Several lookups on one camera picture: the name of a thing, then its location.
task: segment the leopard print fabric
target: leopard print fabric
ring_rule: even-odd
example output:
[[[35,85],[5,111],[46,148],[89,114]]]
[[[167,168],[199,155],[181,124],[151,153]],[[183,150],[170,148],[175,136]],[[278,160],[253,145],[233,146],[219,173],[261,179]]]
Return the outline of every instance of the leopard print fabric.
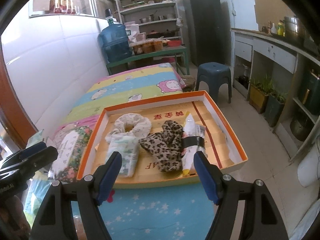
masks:
[[[139,140],[143,149],[158,162],[160,171],[180,170],[183,127],[175,121],[165,121],[162,132],[150,133]]]

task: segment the cardboard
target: cardboard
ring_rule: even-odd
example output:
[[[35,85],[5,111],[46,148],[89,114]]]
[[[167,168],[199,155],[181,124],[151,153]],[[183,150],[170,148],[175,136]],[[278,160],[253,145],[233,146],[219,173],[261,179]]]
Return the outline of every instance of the cardboard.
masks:
[[[166,120],[174,120],[183,125],[187,112],[192,114],[196,123],[205,124],[207,127],[205,148],[209,162],[226,172],[241,168],[248,157],[239,140],[210,96],[205,91],[197,91],[105,108],[81,160],[78,179],[93,174],[97,167],[106,162],[108,143],[105,136],[113,129],[115,120],[122,114],[141,114],[152,122],[151,132],[158,132],[162,130],[161,126]],[[133,177],[117,178],[114,188],[163,187],[199,181],[195,171],[191,173],[193,175],[183,177],[182,171],[160,172],[157,165],[152,155],[140,147]]]
[[[294,13],[282,0],[255,0],[254,10],[259,31],[271,21],[278,26],[279,20],[285,16],[293,17]]]

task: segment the dark gray refrigerator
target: dark gray refrigerator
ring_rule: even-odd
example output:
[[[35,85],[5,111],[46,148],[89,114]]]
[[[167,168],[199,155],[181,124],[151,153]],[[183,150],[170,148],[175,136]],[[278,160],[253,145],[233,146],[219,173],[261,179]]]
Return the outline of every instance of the dark gray refrigerator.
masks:
[[[224,25],[220,0],[183,0],[191,61],[225,63]]]

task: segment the water jug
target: water jug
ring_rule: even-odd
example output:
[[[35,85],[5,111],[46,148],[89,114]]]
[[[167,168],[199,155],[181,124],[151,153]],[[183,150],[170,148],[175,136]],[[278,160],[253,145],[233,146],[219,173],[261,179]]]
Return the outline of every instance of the water jug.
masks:
[[[106,9],[105,12],[109,26],[104,28],[98,36],[98,42],[105,61],[111,63],[132,56],[125,26],[123,24],[114,24],[110,9]]]

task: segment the blue plastic stool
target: blue plastic stool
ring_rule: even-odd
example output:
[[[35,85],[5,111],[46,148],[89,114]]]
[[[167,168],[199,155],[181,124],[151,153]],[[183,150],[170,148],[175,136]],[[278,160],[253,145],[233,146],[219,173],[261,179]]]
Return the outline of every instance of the blue plastic stool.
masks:
[[[216,62],[208,62],[201,64],[198,68],[196,91],[199,90],[200,81],[207,83],[209,87],[209,95],[218,103],[219,88],[223,84],[228,84],[229,101],[231,103],[231,71],[228,66]]]

